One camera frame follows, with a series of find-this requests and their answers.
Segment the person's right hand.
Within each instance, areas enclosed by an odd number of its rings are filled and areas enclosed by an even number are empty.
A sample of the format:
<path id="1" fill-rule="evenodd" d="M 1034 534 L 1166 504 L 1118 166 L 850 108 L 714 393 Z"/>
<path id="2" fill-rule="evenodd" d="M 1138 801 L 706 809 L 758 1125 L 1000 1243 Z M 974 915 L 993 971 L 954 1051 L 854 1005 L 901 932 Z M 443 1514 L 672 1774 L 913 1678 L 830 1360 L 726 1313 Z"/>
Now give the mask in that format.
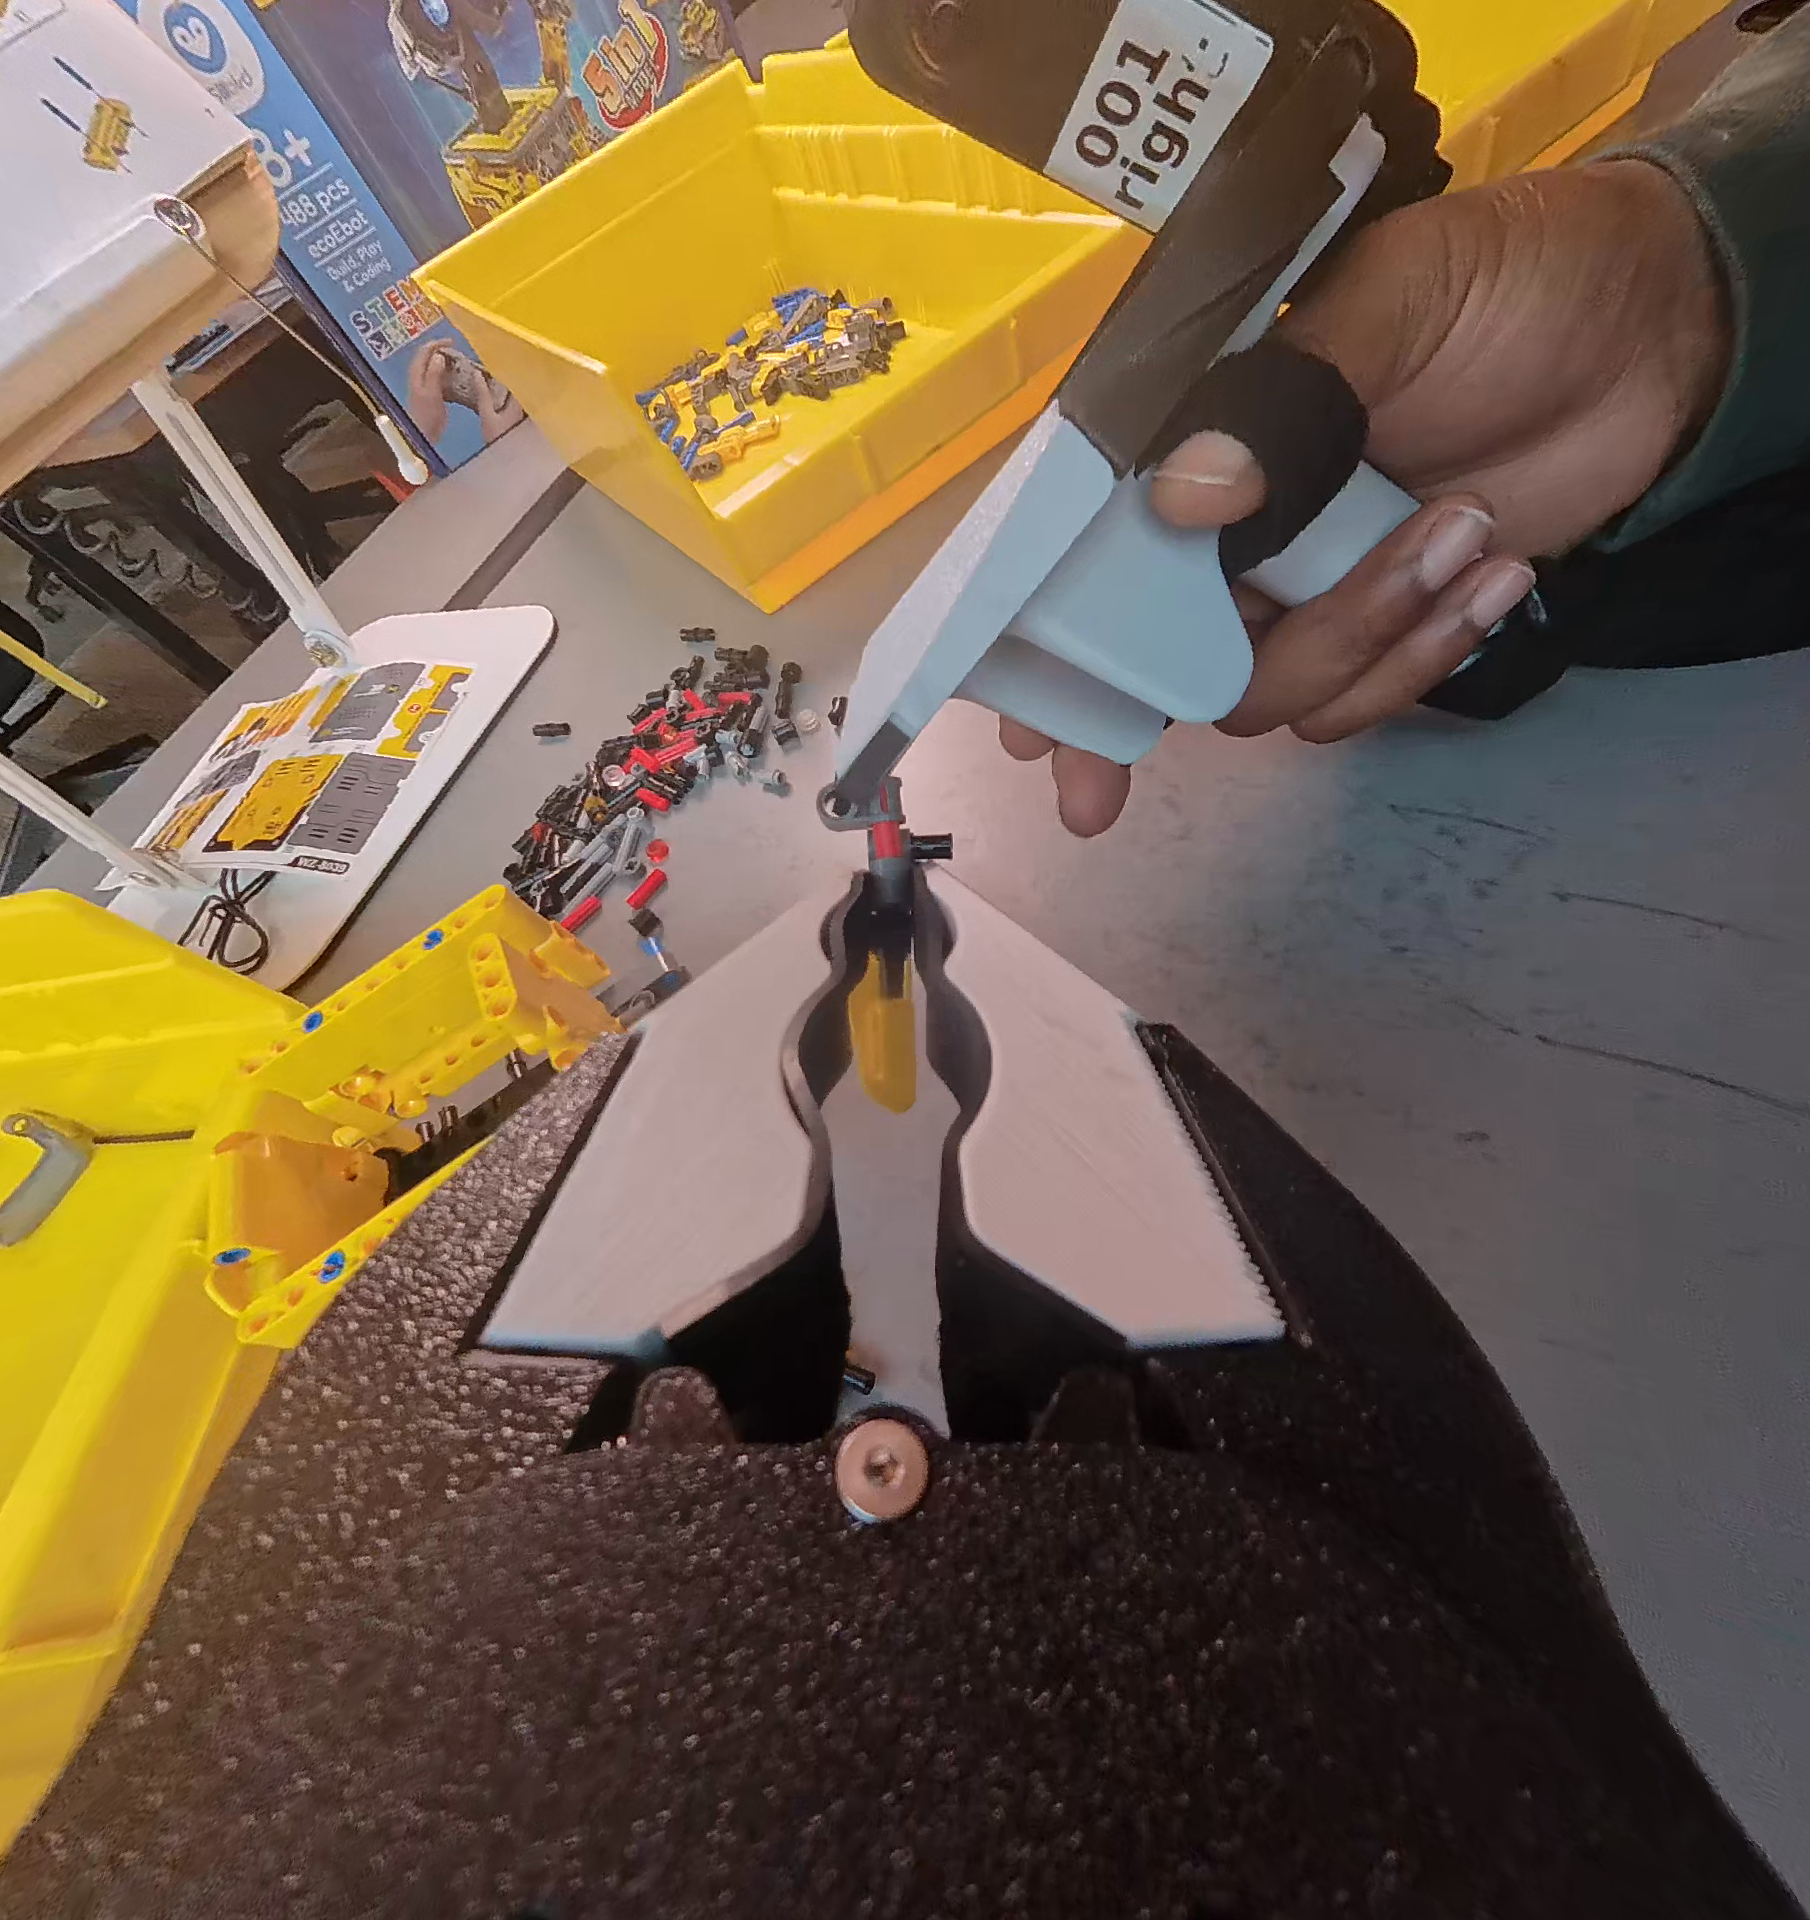
<path id="1" fill-rule="evenodd" d="M 1715 251 L 1640 159 L 1540 172 L 1365 228 L 1275 338 L 1343 374 L 1365 460 L 1417 510 L 1291 610 L 1234 601 L 1253 675 L 1228 739 L 1336 742 L 1409 714 L 1709 419 L 1730 346 Z"/>

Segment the blue robot kit box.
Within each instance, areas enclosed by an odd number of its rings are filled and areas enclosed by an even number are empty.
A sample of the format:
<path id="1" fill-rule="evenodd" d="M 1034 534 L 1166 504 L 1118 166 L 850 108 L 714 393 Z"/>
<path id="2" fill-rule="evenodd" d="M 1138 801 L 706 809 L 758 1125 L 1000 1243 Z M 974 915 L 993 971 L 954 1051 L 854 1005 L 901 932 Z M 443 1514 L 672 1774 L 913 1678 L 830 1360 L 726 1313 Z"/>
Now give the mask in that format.
<path id="1" fill-rule="evenodd" d="M 441 473 L 523 418 L 421 271 L 735 60 L 727 2 L 123 2 L 233 112 L 280 277 Z"/>

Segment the small yellow lego subassembly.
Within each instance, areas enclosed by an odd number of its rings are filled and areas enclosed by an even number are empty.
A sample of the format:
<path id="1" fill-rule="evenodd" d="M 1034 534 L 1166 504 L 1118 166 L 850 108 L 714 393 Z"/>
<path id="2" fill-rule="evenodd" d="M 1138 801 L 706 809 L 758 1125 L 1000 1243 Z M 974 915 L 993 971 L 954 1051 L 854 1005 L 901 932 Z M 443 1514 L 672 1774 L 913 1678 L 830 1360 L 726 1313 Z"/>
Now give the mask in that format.
<path id="1" fill-rule="evenodd" d="M 873 871 L 870 866 L 860 900 L 845 921 L 852 1063 L 870 1101 L 897 1115 L 906 1113 L 917 1098 L 913 966 L 919 867 L 919 843 L 913 836 L 910 870 Z"/>

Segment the pile of small lego pins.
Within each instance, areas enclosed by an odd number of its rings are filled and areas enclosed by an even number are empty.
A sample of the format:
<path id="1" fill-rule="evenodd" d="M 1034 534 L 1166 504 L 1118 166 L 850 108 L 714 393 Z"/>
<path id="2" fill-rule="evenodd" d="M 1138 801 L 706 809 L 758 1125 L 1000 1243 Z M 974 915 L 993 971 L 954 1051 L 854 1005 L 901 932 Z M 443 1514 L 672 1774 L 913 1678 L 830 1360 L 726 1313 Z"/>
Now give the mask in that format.
<path id="1" fill-rule="evenodd" d="M 678 647 L 679 659 L 587 745 L 510 844 L 505 890 L 568 934 L 612 910 L 654 914 L 681 813 L 731 788 L 791 795 L 786 762 L 845 725 L 847 692 L 794 656 L 724 642 L 712 626 L 679 628 Z"/>

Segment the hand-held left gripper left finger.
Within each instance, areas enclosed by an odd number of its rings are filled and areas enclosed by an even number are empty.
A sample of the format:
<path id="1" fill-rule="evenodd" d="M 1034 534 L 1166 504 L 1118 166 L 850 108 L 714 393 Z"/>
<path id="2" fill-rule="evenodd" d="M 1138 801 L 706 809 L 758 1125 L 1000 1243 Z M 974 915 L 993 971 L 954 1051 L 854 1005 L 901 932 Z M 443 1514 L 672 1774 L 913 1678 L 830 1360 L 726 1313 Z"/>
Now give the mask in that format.
<path id="1" fill-rule="evenodd" d="M 847 873 L 647 1013 L 481 1352 L 703 1373 L 740 1436 L 837 1419 L 849 1295 L 822 1103 L 849 1065 Z"/>

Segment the printed instruction sheet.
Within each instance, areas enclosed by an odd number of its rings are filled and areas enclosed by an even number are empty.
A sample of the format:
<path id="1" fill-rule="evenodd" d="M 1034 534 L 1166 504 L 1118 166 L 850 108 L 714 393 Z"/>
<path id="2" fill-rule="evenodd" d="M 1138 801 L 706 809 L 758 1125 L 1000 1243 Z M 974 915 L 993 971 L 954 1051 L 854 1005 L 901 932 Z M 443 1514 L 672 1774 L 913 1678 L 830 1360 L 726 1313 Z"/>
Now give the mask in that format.
<path id="1" fill-rule="evenodd" d="M 315 871 L 363 861 L 459 714 L 462 664 L 315 674 L 242 706 L 134 846 L 188 871 Z"/>

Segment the empty yellow storage bin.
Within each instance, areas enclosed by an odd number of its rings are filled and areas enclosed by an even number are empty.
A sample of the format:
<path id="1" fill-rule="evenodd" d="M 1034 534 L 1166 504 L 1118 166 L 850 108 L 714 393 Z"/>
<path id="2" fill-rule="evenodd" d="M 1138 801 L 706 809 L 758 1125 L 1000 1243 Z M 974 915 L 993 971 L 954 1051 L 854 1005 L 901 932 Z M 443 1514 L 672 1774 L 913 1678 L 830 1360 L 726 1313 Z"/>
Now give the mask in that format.
<path id="1" fill-rule="evenodd" d="M 1721 2 L 1392 2 L 1440 112 L 1449 192 L 1546 164 L 1636 105 Z"/>

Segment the large yellow storage bin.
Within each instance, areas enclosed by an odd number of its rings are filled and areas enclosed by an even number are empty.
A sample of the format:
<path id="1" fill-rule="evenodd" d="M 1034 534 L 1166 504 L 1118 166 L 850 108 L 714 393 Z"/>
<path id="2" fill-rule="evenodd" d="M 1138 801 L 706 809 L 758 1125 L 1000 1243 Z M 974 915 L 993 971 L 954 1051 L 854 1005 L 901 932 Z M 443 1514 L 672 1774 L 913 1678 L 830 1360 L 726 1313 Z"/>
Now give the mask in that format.
<path id="1" fill-rule="evenodd" d="M 277 1363 L 205 1291 L 206 1123 L 303 1009 L 74 897 L 0 900 L 0 1857 Z"/>

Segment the heap of lego parts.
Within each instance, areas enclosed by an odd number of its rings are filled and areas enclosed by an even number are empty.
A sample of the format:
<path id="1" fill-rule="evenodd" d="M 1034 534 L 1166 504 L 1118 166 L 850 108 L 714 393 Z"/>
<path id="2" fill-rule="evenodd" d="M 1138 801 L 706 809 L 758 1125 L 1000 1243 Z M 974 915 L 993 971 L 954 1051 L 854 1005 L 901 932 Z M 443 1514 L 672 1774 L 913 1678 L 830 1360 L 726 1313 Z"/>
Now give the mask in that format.
<path id="1" fill-rule="evenodd" d="M 892 371 L 910 326 L 892 299 L 803 283 L 698 349 L 631 402 L 678 468 L 708 485 L 782 434 L 787 400 L 827 402 Z"/>

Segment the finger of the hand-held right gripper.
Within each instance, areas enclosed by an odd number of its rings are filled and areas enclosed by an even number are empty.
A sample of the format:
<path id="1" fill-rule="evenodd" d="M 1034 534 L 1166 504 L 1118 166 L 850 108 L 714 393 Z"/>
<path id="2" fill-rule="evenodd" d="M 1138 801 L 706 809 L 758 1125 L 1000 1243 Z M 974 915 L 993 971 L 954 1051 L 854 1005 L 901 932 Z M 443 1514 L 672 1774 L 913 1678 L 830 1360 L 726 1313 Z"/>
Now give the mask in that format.
<path id="1" fill-rule="evenodd" d="M 1051 400 L 870 634 L 832 782 L 892 774 L 1106 504 L 1116 471 Z"/>
<path id="2" fill-rule="evenodd" d="M 1119 482 L 956 699 L 1121 765 L 1171 724 L 1226 717 L 1253 644 L 1215 548 L 1156 516 L 1148 482 Z"/>

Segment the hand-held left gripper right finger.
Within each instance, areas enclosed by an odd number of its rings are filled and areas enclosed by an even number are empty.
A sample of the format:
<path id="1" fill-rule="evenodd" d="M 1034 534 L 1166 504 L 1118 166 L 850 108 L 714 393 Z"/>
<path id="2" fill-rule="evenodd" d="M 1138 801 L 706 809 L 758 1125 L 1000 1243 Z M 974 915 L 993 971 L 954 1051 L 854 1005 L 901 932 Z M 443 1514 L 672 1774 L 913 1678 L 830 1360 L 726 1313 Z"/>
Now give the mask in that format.
<path id="1" fill-rule="evenodd" d="M 919 886 L 952 1428 L 1031 1428 L 1069 1373 L 1280 1343 L 1287 1325 L 1140 1017 L 969 886 Z"/>

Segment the yellow bin with small parts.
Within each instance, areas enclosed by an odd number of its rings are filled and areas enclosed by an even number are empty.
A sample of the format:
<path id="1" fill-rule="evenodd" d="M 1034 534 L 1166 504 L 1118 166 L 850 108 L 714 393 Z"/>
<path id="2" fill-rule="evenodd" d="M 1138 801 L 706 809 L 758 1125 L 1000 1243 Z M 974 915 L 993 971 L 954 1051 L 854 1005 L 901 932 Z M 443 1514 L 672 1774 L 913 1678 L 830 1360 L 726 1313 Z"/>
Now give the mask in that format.
<path id="1" fill-rule="evenodd" d="M 1146 236 L 908 108 L 845 37 L 727 64 L 459 246 L 424 288 L 563 460 L 762 610 L 1053 397 Z M 639 393 L 798 288 L 892 300 L 892 371 L 701 484 Z"/>

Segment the yellow black lego model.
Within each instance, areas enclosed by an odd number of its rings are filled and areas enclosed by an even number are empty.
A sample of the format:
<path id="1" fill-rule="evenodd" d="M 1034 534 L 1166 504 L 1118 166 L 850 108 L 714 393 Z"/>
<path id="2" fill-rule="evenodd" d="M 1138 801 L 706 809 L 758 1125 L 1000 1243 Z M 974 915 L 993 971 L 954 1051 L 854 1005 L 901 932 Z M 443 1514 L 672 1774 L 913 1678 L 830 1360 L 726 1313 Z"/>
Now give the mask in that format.
<path id="1" fill-rule="evenodd" d="M 248 1055 L 206 1123 L 205 1291 L 290 1352 L 537 1093 L 635 1013 L 577 936 L 490 886 Z"/>

